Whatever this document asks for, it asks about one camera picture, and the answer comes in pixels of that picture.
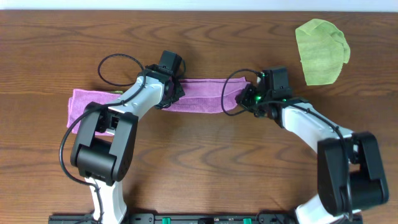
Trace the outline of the purple microfiber cloth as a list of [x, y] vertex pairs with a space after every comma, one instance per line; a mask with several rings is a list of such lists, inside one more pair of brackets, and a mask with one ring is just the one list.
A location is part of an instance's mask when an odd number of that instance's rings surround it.
[[[221, 93], [225, 79], [184, 79], [180, 80], [185, 96], [165, 111], [184, 113], [222, 113]], [[224, 90], [224, 108], [226, 111], [237, 107], [236, 97], [249, 84], [244, 77], [232, 78]]]

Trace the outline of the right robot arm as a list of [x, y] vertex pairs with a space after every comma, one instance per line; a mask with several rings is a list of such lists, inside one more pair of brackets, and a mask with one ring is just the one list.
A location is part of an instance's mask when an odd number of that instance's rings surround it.
[[389, 200], [376, 137], [342, 128], [305, 99], [283, 90], [248, 84], [237, 104], [256, 117], [268, 116], [317, 154], [317, 194], [294, 210], [291, 223], [355, 223], [363, 210]]

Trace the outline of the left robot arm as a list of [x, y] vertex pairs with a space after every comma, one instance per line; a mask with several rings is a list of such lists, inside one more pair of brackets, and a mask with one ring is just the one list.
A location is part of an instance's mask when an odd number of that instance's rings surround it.
[[184, 61], [148, 65], [124, 94], [107, 104], [90, 102], [73, 122], [78, 126], [70, 163], [91, 189], [91, 223], [122, 223], [127, 205], [122, 180], [132, 161], [139, 120], [153, 107], [164, 108], [184, 95], [179, 73]]

